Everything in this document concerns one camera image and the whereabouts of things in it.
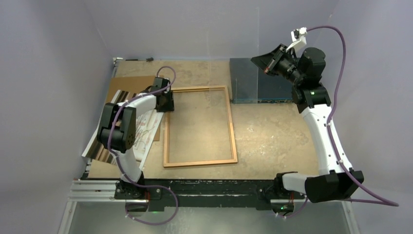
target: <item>gray wall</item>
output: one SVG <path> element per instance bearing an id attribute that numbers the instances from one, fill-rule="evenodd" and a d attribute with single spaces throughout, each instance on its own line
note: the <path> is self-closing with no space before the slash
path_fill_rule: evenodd
<path id="1" fill-rule="evenodd" d="M 0 1 L 1 233 L 56 233 L 111 56 L 81 0 Z"/>
<path id="2" fill-rule="evenodd" d="M 338 0 L 85 2 L 114 57 L 227 59 L 291 43 L 292 29 L 325 23 Z"/>
<path id="3" fill-rule="evenodd" d="M 362 233 L 411 233 L 413 36 L 409 0 L 341 0 L 328 24 L 342 30 L 347 61 L 334 117 L 338 135 L 365 184 L 400 208 L 354 204 Z M 333 96 L 341 42 L 323 29 L 315 46 L 327 54 L 322 82 Z M 369 198 L 358 191 L 355 197 Z"/>

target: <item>table top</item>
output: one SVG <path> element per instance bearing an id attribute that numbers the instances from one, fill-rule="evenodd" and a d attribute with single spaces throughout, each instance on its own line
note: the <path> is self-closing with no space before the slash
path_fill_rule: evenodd
<path id="1" fill-rule="evenodd" d="M 161 66 L 176 70 L 174 87 L 226 85 L 232 96 L 229 61 L 122 61 L 116 78 L 149 76 L 156 74 Z M 171 78 L 172 72 L 165 69 L 164 77 Z M 318 175 L 318 160 L 310 132 L 295 104 L 231 104 L 232 122 L 235 134 L 238 163 L 223 165 L 191 166 L 179 168 L 163 167 L 164 122 L 161 123 L 161 137 L 154 141 L 144 166 L 146 178 L 202 178 L 202 179 L 273 179 L 276 173 L 298 171 Z M 176 121 L 174 128 L 186 127 L 188 121 Z M 209 133 L 222 132 L 220 124 L 214 121 L 193 121 L 196 126 L 208 129 Z M 204 137 L 206 145 L 213 145 L 217 135 Z M 194 152 L 191 144 L 175 145 L 174 149 Z M 193 161 L 205 160 L 203 154 L 192 155 Z M 223 154 L 222 159 L 230 156 Z M 90 175 L 113 177 L 118 175 L 116 166 L 92 162 Z"/>

